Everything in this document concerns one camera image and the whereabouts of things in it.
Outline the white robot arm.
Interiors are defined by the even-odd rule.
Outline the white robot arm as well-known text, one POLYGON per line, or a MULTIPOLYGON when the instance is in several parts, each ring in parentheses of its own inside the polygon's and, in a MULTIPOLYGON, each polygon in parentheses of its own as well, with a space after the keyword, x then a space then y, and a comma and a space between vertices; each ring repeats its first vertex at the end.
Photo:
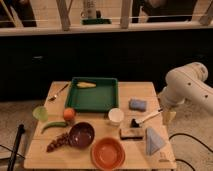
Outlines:
POLYGON ((175 108, 190 100, 213 115, 213 88, 205 84, 207 67, 192 62, 170 70, 165 77, 166 86, 159 93, 163 108, 163 124, 168 125, 175 117, 175 108))

